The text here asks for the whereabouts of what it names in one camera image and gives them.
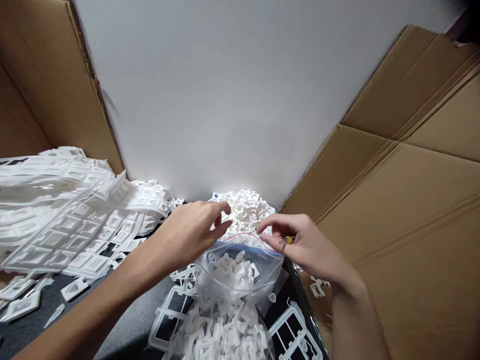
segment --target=cardboard box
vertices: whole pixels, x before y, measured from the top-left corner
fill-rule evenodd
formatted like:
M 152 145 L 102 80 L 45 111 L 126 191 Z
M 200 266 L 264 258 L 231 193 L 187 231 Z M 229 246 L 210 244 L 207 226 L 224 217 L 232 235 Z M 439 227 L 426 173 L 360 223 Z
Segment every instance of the cardboard box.
M 398 360 L 478 357 L 479 64 L 407 26 L 282 209 L 357 267 Z
M 70 1 L 1 1 L 0 64 L 1 158 L 77 146 L 123 171 Z

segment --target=clear plastic bag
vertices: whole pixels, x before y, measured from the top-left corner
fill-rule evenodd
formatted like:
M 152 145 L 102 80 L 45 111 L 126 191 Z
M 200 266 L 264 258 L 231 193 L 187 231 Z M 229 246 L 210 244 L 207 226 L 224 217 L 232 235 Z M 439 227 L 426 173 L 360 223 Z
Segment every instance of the clear plastic bag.
M 245 246 L 244 237 L 260 247 Z M 174 330 L 167 359 L 275 359 L 256 305 L 268 301 L 284 257 L 262 244 L 238 234 L 196 261 L 197 300 Z

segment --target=white wall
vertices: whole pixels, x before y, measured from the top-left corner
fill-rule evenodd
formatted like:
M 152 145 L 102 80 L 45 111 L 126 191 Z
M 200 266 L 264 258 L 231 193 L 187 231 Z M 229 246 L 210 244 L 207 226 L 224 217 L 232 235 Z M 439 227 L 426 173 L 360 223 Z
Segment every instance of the white wall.
M 279 207 L 406 24 L 449 0 L 77 0 L 131 180 Z

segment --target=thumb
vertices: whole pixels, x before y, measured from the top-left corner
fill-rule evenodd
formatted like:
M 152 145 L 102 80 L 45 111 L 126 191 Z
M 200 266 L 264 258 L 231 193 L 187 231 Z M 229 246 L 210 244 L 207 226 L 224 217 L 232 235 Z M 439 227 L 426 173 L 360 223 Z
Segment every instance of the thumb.
M 220 225 L 218 225 L 216 228 L 210 231 L 210 234 L 208 237 L 214 241 L 217 241 L 219 238 L 225 235 L 225 233 L 229 229 L 230 225 L 232 225 L 232 223 L 233 223 L 232 220 L 222 222 Z
M 294 254 L 293 248 L 295 247 L 295 244 L 288 244 L 285 240 L 279 241 L 278 237 L 267 234 L 261 234 L 260 239 L 270 245 L 273 250 L 285 255 L 289 259 L 291 259 Z

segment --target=left hand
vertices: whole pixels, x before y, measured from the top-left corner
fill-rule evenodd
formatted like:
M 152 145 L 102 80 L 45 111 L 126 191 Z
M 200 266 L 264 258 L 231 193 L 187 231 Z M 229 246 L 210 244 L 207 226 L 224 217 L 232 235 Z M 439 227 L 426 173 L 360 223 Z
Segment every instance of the left hand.
M 193 263 L 227 232 L 232 221 L 222 221 L 222 211 L 230 215 L 226 201 L 197 201 L 178 206 L 158 230 L 132 251 L 119 271 L 129 274 L 145 292 L 165 276 Z

